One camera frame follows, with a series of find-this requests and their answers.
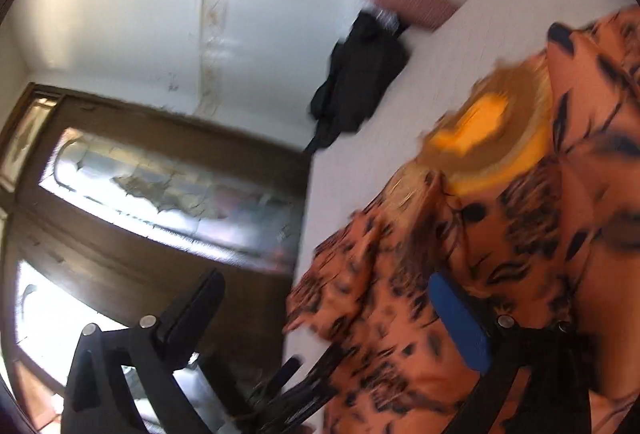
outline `patterned orange cloth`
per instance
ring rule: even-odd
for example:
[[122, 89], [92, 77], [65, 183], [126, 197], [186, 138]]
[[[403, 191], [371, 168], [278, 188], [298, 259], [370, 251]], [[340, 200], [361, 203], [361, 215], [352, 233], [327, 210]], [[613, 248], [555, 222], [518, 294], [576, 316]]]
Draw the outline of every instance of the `patterned orange cloth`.
[[[479, 375], [426, 292], [443, 264], [523, 326], [572, 320], [592, 335], [592, 430], [615, 430], [640, 388], [639, 24], [640, 8], [580, 30], [554, 24], [544, 52], [476, 85], [318, 246], [286, 330], [308, 326], [348, 353], [326, 432], [439, 434], [465, 402]], [[462, 157], [447, 151], [487, 93], [508, 99], [500, 124], [464, 138]], [[527, 380], [522, 370], [492, 433], [517, 432]]]

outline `orange fabric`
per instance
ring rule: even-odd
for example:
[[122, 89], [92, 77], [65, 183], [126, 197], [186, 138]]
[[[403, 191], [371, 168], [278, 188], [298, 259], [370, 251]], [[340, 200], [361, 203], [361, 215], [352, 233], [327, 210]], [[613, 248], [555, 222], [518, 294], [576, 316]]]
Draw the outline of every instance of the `orange fabric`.
[[[478, 374], [429, 302], [440, 264], [523, 326], [575, 318], [593, 335], [593, 432], [614, 431], [640, 388], [639, 23], [635, 8], [584, 30], [551, 27], [530, 61], [553, 99], [550, 139], [530, 168], [505, 152], [492, 177], [478, 166], [482, 189], [470, 190], [414, 160], [318, 247], [287, 300], [287, 330], [304, 324], [348, 352], [327, 432], [439, 434], [464, 403]], [[517, 432], [527, 378], [521, 371], [492, 433]]]

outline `blue gripper pad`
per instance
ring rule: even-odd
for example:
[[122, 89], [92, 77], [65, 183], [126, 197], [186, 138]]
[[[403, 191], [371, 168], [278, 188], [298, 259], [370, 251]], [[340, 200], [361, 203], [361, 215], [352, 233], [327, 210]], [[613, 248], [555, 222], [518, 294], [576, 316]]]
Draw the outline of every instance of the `blue gripper pad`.
[[492, 357], [489, 337], [480, 324], [440, 273], [429, 277], [427, 292], [467, 367], [485, 374]]

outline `metal screw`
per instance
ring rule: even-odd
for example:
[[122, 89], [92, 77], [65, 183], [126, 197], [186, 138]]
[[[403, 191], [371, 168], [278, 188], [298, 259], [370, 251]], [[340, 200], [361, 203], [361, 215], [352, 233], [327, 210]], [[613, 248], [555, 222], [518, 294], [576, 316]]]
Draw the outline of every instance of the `metal screw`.
[[156, 324], [156, 317], [153, 315], [146, 315], [140, 319], [140, 327], [147, 329], [153, 327]]
[[96, 327], [97, 326], [93, 323], [87, 324], [84, 328], [82, 328], [82, 334], [85, 337], [88, 337], [89, 335], [93, 335], [95, 333]]
[[511, 315], [500, 315], [498, 317], [498, 325], [501, 328], [509, 329], [513, 328], [516, 325], [516, 321], [513, 319]]

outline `black cloth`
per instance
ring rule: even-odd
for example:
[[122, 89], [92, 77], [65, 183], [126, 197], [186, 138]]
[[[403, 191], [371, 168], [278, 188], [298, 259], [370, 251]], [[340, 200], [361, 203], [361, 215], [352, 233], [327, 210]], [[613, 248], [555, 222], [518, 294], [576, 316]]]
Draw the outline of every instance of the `black cloth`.
[[372, 14], [360, 12], [347, 39], [335, 45], [328, 78], [309, 105], [318, 124], [306, 152], [329, 147], [342, 132], [357, 132], [373, 116], [386, 88], [409, 60], [398, 35]]

